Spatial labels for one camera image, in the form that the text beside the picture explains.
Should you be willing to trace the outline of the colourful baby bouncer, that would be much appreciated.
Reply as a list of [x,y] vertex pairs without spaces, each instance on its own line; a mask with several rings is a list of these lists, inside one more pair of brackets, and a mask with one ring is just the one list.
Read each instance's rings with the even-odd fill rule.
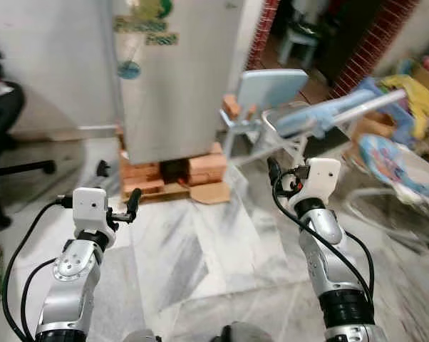
[[354,169],[378,180],[385,188],[363,188],[349,192],[345,208],[354,216],[377,228],[384,228],[354,208],[355,199],[393,195],[400,202],[417,207],[429,218],[429,162],[406,145],[381,135],[361,134],[351,141],[342,159]]

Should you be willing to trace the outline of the grey right robot leg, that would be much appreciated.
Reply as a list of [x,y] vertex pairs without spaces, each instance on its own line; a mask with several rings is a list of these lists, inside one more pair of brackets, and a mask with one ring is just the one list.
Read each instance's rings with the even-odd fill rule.
[[274,339],[253,323],[235,321],[224,326],[211,342],[274,342]]

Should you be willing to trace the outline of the pale blue baby chair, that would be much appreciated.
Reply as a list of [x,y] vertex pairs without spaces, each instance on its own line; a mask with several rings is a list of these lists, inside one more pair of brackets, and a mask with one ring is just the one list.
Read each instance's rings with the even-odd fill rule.
[[308,81],[308,74],[299,69],[243,72],[234,94],[242,107],[242,112],[235,120],[229,120],[227,114],[222,109],[220,111],[227,127],[224,142],[221,143],[224,156],[230,160],[235,140],[247,139],[251,133],[254,134],[254,139],[250,156],[240,157],[237,164],[251,162],[279,150],[281,147],[279,135],[274,133],[273,128],[267,127],[264,115],[269,110],[279,110],[284,105],[290,104]]

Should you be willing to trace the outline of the grey left robot leg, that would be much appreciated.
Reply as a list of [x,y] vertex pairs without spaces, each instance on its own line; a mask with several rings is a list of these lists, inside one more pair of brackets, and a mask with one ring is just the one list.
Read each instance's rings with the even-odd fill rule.
[[121,342],[162,342],[152,329],[144,328],[128,333]]

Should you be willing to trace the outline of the yellow cloth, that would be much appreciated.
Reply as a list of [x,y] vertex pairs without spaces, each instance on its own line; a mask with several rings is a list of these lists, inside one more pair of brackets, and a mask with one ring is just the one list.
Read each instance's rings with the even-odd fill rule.
[[429,124],[429,89],[408,75],[398,74],[382,78],[378,84],[388,89],[403,89],[408,108],[414,118],[413,137],[422,140]]

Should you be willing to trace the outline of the brown cardboard box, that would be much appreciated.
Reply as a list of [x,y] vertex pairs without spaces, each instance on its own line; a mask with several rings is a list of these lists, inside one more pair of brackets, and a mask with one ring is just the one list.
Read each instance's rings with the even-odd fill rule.
[[391,116],[383,112],[368,112],[354,125],[351,142],[357,144],[363,134],[372,134],[390,139],[395,131],[395,123]]

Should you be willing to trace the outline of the green lettered fridge sticker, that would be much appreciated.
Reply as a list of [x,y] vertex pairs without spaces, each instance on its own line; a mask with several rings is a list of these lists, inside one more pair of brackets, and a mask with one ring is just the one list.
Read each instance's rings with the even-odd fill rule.
[[128,13],[115,14],[115,33],[142,33],[146,46],[177,46],[179,33],[169,29],[173,0],[127,0]]

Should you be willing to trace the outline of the brown cardboard piece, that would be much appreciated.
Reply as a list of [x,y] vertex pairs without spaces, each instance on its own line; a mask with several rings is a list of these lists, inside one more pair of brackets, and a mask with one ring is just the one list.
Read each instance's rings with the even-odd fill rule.
[[231,189],[226,182],[210,185],[188,186],[181,183],[168,183],[162,187],[169,195],[187,195],[192,201],[204,204],[217,204],[230,201]]

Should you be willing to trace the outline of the pale blue plastic stool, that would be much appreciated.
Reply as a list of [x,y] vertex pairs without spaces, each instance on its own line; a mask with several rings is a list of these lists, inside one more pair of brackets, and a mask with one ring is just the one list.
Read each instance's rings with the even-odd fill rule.
[[286,33],[279,47],[279,64],[286,65],[289,60],[293,46],[300,45],[306,48],[306,53],[301,62],[303,68],[312,66],[322,33],[318,26],[309,25],[305,22],[292,22],[286,27]]

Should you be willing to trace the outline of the light blue cloth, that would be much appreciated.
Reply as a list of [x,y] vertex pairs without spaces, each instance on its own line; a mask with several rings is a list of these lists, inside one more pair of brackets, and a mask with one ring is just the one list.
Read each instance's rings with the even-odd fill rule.
[[292,114],[276,118],[273,126],[281,137],[287,139],[297,133],[310,133],[322,139],[325,134],[342,123],[343,113],[371,100],[371,95],[354,93],[342,98],[308,105]]

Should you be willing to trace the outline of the small orange block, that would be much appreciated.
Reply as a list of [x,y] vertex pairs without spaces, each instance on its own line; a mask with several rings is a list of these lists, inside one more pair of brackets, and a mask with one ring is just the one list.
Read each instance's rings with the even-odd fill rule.
[[226,94],[223,97],[222,110],[229,120],[235,120],[237,116],[242,112],[242,107],[237,101],[237,96],[234,94]]

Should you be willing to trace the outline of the grey robot leg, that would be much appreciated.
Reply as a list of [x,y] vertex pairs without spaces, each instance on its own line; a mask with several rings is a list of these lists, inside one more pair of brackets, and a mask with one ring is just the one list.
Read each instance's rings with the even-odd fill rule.
[[162,342],[152,329],[144,328],[128,333],[121,342]]
[[274,339],[253,323],[235,321],[224,326],[211,342],[274,342]]

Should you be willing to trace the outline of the round blue fridge sticker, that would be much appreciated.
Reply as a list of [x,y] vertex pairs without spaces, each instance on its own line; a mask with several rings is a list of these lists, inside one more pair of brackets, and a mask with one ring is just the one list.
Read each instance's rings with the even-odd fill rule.
[[140,65],[133,60],[120,62],[117,68],[118,76],[122,79],[126,79],[127,81],[133,81],[133,79],[139,78],[140,73],[142,73]]

